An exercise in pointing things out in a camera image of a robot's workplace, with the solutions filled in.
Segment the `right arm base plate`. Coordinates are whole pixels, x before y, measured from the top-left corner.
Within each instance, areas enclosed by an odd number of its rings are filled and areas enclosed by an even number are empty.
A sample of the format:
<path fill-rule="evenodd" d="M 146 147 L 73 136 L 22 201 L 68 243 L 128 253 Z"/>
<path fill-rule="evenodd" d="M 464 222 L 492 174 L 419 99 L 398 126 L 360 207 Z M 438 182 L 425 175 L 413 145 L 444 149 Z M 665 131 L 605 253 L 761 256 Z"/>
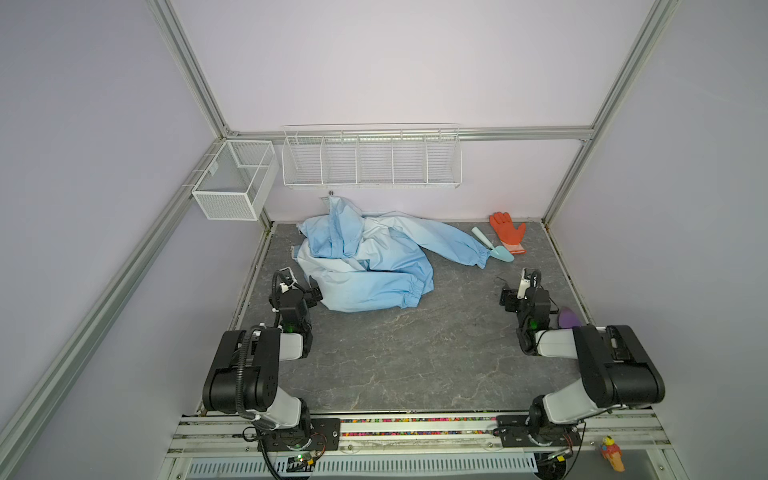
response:
<path fill-rule="evenodd" d="M 506 414 L 496 417 L 492 430 L 502 446 L 511 447 L 574 447 L 581 443 L 582 435 L 576 425 L 544 423 L 534 425 L 528 414 Z"/>

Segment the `light blue zip jacket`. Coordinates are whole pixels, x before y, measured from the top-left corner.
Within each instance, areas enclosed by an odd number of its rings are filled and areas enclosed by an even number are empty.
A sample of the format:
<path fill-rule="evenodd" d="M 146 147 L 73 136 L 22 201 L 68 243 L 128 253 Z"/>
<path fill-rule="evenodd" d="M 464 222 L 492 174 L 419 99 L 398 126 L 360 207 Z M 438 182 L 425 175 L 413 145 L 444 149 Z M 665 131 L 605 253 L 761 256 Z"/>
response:
<path fill-rule="evenodd" d="M 487 247 L 448 224 L 399 212 L 364 215 L 342 197 L 325 203 L 327 214 L 298 225 L 304 240 L 293 257 L 332 311 L 416 308 L 434 290 L 428 251 L 481 269 L 490 258 Z"/>

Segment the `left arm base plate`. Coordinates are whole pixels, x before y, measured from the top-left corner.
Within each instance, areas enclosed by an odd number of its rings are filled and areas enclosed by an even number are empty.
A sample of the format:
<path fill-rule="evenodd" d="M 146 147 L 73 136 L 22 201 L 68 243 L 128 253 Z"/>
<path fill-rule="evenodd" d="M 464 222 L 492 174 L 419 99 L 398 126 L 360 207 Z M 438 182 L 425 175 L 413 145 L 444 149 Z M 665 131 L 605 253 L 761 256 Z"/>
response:
<path fill-rule="evenodd" d="M 291 429 L 262 432 L 260 439 L 268 452 L 336 451 L 341 421 L 338 417 L 311 418 Z"/>

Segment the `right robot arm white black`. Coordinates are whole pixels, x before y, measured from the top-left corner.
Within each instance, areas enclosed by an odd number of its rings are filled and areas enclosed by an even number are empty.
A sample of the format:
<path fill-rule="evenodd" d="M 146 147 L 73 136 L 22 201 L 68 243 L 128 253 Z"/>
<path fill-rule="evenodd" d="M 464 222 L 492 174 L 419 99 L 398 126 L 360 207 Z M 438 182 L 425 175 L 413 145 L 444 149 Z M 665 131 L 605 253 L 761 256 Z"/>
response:
<path fill-rule="evenodd" d="M 634 330 L 627 325 L 552 328 L 549 293 L 530 286 L 502 288 L 500 305 L 516 315 L 524 354 L 577 362 L 579 378 L 534 398 L 517 426 L 532 443 L 548 446 L 583 420 L 616 409 L 643 408 L 666 395 L 664 380 Z"/>

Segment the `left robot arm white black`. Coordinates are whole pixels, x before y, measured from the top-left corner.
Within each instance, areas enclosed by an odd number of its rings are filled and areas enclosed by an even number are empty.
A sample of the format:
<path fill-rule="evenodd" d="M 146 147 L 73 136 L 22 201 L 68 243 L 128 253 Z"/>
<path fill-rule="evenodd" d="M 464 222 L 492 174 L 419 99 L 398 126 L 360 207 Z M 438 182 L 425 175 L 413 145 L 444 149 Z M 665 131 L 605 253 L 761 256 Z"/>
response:
<path fill-rule="evenodd" d="M 306 402 L 279 387 L 280 364 L 307 357 L 313 343 L 310 309 L 322 300 L 315 282 L 307 289 L 281 285 L 270 297 L 277 324 L 225 332 L 203 384 L 207 411 L 238 415 L 264 441 L 288 449 L 311 442 Z"/>

